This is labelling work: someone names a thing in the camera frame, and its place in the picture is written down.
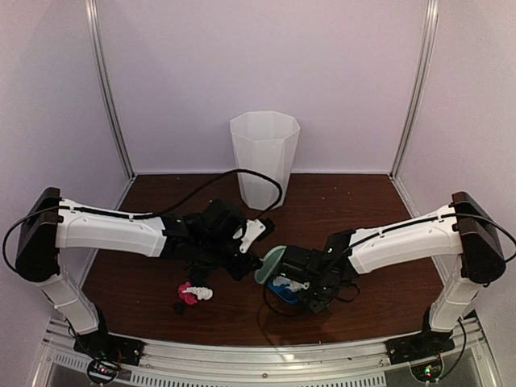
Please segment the blue plastic dustpan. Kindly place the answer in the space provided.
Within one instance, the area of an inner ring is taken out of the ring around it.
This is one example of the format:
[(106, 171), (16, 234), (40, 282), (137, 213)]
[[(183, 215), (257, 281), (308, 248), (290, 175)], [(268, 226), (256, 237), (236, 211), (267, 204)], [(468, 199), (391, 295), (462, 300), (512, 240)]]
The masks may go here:
[(273, 281), (270, 281), (267, 288), (286, 304), (297, 305), (299, 303), (297, 294), (289, 291), (285, 286), (274, 286)]

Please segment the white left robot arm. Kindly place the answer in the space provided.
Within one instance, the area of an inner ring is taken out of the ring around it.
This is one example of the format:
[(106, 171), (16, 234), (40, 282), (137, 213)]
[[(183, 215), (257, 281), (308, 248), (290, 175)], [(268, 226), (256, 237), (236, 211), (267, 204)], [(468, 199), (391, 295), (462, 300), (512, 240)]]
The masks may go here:
[(115, 352), (115, 339), (106, 333), (101, 311), (59, 265), (60, 250), (92, 248), (172, 258), (201, 274), (222, 267), (239, 281), (260, 268), (250, 248), (267, 230), (263, 221), (247, 219), (220, 200), (184, 217), (137, 214), (84, 206), (62, 198), (54, 187), (47, 188), (15, 226), (20, 233), (14, 271), (40, 287), (99, 358)]

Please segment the large pink paper scrap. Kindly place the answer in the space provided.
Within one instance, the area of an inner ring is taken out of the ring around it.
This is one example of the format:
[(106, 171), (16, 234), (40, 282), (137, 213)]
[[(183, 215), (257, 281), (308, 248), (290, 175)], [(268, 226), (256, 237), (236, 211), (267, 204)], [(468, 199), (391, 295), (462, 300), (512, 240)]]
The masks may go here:
[(179, 298), (188, 306), (193, 306), (198, 303), (197, 296), (193, 293), (186, 293), (186, 290), (191, 287), (189, 282), (184, 283), (178, 287)]

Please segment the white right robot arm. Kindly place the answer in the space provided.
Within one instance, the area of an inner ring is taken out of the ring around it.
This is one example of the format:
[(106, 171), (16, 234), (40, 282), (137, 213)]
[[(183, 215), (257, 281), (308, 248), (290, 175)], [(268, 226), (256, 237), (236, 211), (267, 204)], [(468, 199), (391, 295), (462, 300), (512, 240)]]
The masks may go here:
[(454, 271), (428, 310), (426, 328), (414, 337), (414, 350), (431, 355), (444, 342), (482, 285), (506, 270), (495, 224), (464, 191), (451, 203), (407, 221), (334, 233), (323, 251), (288, 246), (277, 265), (279, 277), (302, 285), (300, 299), (313, 312), (324, 309), (359, 275), (430, 256), (455, 256)]

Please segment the mint green hand brush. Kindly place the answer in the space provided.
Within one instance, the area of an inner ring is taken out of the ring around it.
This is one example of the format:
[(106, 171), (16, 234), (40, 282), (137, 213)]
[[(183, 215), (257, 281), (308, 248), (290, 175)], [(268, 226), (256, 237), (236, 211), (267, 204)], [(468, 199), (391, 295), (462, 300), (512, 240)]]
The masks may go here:
[(269, 250), (261, 259), (262, 266), (254, 273), (257, 284), (265, 285), (268, 279), (277, 271), (277, 266), (285, 252), (286, 246), (280, 245)]

